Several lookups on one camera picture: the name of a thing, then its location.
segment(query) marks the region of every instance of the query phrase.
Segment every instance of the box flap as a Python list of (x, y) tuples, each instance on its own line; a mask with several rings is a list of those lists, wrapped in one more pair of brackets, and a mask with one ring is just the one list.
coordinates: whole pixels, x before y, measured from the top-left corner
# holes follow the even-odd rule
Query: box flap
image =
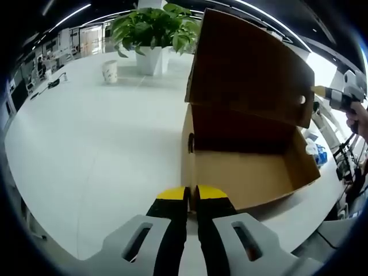
[(307, 128), (314, 81), (312, 69), (273, 36), (241, 18), (206, 9), (186, 102)]

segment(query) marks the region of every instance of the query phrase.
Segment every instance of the person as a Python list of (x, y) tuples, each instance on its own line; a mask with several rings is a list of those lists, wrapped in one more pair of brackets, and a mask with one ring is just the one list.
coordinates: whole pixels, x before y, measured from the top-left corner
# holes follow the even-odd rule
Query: person
[(39, 62), (37, 63), (37, 71), (39, 73), (39, 77), (43, 78), (45, 77), (45, 73), (46, 73), (46, 66), (42, 61), (42, 57), (39, 57)]
[[(368, 111), (361, 105), (360, 102), (352, 102), (350, 107), (355, 111), (356, 114), (347, 112), (346, 124), (349, 127), (352, 127), (353, 124), (358, 121), (358, 135), (362, 136), (366, 143), (368, 143)], [(349, 207), (361, 194), (361, 189), (363, 188), (367, 174), (368, 162), (365, 161), (362, 170), (355, 170), (354, 183), (350, 185), (348, 189), (346, 189), (346, 203), (349, 205)]]
[(356, 114), (346, 113), (346, 124), (352, 127), (355, 121), (358, 121), (358, 134), (368, 143), (368, 111), (361, 105), (360, 102), (352, 102), (350, 106)]

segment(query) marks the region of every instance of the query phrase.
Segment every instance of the ceiling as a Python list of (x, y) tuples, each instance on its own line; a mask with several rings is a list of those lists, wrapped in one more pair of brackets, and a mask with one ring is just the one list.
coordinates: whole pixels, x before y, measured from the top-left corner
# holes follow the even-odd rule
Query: ceiling
[[(216, 0), (228, 6), (206, 0), (168, 1), (200, 11), (203, 11), (206, 7), (225, 10), (256, 25), (266, 26), (268, 29), (276, 28), (296, 46), (305, 48), (288, 31), (267, 16), (235, 0)], [(10, 29), (6, 35), (11, 34), (8, 37), (9, 50), (7, 50), (3, 60), (9, 61), (9, 64), (11, 64), (21, 52), (26, 54), (30, 52), (35, 42), (43, 37), (47, 30), (53, 28), (64, 17), (88, 3), (91, 4), (90, 7), (62, 23), (51, 33), (47, 33), (45, 41), (55, 37), (58, 31), (63, 28), (79, 26), (97, 17), (133, 9), (133, 4), (137, 2), (137, 0), (38, 0), (26, 2), (14, 0), (9, 3), (8, 10), (15, 11), (15, 13), (9, 12), (5, 15), (5, 18), (2, 18), (2, 20), (5, 20), (4, 24), (8, 26), (7, 29)], [(362, 29), (363, 23), (366, 21), (365, 13), (368, 12), (368, 4), (360, 3), (364, 1), (247, 0), (247, 2), (271, 14), (298, 35), (322, 43), (340, 53), (363, 70), (361, 54), (355, 41), (359, 39), (359, 36), (368, 37), (368, 31)], [(325, 51), (308, 45), (313, 51), (332, 59)]]

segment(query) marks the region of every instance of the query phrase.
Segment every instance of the white table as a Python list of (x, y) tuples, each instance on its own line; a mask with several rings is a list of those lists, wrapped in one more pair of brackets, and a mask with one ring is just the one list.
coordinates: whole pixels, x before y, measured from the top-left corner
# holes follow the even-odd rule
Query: white table
[[(122, 66), (122, 77), (108, 86), (101, 65), (111, 59)], [(68, 82), (28, 99), (16, 115), (5, 139), (14, 180), (36, 220), (76, 258), (98, 252), (104, 237), (180, 184), (192, 61), (192, 55), (172, 54), (167, 75), (157, 78), (137, 75), (134, 53), (129, 59), (106, 53), (75, 60), (54, 74), (67, 72)], [(326, 145), (322, 137), (317, 142)], [(258, 215), (284, 250), (293, 251), (312, 234), (341, 195), (335, 169), (328, 151), (320, 179)], [(203, 265), (189, 253), (193, 235), (185, 262)]]

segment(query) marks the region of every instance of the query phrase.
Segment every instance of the cardboard box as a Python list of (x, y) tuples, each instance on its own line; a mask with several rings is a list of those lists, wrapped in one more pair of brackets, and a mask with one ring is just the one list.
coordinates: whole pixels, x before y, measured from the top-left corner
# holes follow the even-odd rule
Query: cardboard box
[(320, 176), (297, 126), (312, 114), (314, 73), (265, 31), (206, 10), (185, 101), (182, 185), (224, 191), (236, 209)]

